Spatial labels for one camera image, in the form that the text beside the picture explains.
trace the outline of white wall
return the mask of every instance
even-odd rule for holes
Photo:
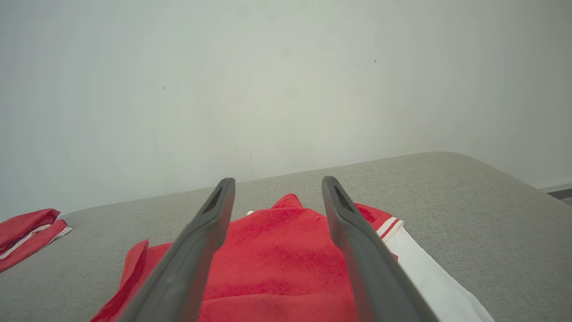
[[[433,150],[570,183],[571,3],[4,0],[0,219]]]

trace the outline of gray couch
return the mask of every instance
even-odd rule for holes
[[[287,193],[324,213],[321,179],[392,213],[497,322],[572,319],[572,207],[468,156],[429,152],[237,184],[232,219]],[[87,321],[137,242],[173,241],[212,189],[76,211],[73,231],[0,273],[1,321]]]

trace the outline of white stripe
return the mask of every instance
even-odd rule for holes
[[[386,233],[386,231],[391,227],[390,231],[387,231],[387,234],[385,236],[383,236],[382,241],[386,241],[388,240],[393,234],[394,232],[397,230],[397,228],[403,226],[403,221],[399,220],[395,217],[391,217],[390,219],[386,220],[380,228],[378,228],[376,230],[376,233],[378,234],[379,237],[381,237],[383,234]]]
[[[387,234],[383,236],[382,241],[386,242],[401,226],[403,226],[403,221],[399,219],[397,220],[397,223],[395,223],[395,225],[387,232]]]
[[[378,234],[379,237],[381,237],[396,220],[399,219],[391,217],[390,219],[386,220],[375,232]]]
[[[49,243],[47,243],[46,245],[43,245],[42,248],[46,247],[47,245],[49,245],[51,242],[55,241],[55,240],[58,239],[59,237],[65,236],[67,233],[69,233],[69,232],[72,231],[72,230],[73,230],[73,229],[72,229],[70,226],[66,226],[64,229],[62,229],[61,232],[59,232],[57,235],[55,235],[54,238],[52,238]]]
[[[26,235],[24,238],[22,238],[21,240],[19,240],[14,246],[12,246],[12,248],[10,248],[9,250],[5,251],[3,254],[0,255],[0,260],[3,260],[4,258],[8,257],[8,255],[10,255],[13,251],[16,250],[16,248],[22,246],[22,244],[24,244],[25,241],[29,240],[33,235],[36,235],[37,233],[39,233],[42,230],[46,230],[49,227],[51,227],[50,224],[48,225],[42,225],[37,227],[36,229],[32,230],[28,235]]]

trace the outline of red garment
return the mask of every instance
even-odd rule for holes
[[[376,230],[397,222],[381,210],[356,206]],[[131,248],[119,291],[92,321],[117,320],[170,247],[148,245]],[[271,209],[231,222],[213,257],[199,321],[358,321],[345,259],[326,217],[289,194]]]
[[[71,231],[65,221],[56,221],[58,215],[55,209],[44,209],[0,223],[0,272]]]

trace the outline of baseboard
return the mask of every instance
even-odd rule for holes
[[[568,189],[572,189],[572,183],[560,184],[558,186],[542,188],[539,190],[542,191],[543,193],[553,193],[555,191],[568,190]]]

